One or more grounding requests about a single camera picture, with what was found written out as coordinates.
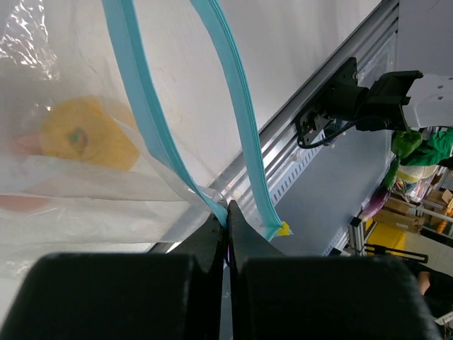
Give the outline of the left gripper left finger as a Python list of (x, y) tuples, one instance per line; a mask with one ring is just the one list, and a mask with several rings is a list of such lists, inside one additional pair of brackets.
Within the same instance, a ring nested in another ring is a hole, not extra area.
[(48, 254), (29, 270), (2, 339), (217, 339), (223, 229), (209, 217), (167, 254)]

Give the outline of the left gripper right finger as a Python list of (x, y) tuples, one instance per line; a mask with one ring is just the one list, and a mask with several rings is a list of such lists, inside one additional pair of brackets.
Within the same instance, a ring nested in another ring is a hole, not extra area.
[(231, 201), (235, 339), (439, 339), (415, 279), (390, 256), (288, 256)]

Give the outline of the clear zip top bag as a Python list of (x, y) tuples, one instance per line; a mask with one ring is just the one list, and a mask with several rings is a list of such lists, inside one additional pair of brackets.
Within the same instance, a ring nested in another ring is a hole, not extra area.
[(179, 242), (241, 205), (288, 236), (218, 1), (1, 2), (1, 275)]

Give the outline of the yellow toy fruit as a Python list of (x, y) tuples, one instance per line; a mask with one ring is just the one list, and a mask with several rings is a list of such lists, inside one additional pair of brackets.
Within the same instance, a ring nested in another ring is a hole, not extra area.
[(119, 123), (137, 129), (125, 104), (102, 96), (72, 98), (49, 111), (40, 146), (46, 156), (129, 171), (140, 152)]

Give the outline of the pink toy egg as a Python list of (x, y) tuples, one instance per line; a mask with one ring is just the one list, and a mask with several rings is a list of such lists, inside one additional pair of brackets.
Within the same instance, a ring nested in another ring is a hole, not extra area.
[[(9, 142), (9, 149), (13, 154), (43, 155), (39, 134), (37, 133), (13, 138)], [(1, 209), (17, 213), (28, 213), (45, 207), (49, 201), (46, 198), (1, 195)]]

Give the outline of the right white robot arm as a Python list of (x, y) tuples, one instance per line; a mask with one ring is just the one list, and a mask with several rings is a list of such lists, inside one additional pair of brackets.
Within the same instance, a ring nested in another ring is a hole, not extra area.
[(360, 110), (357, 130), (407, 131), (452, 126), (452, 76), (389, 72), (375, 81)]

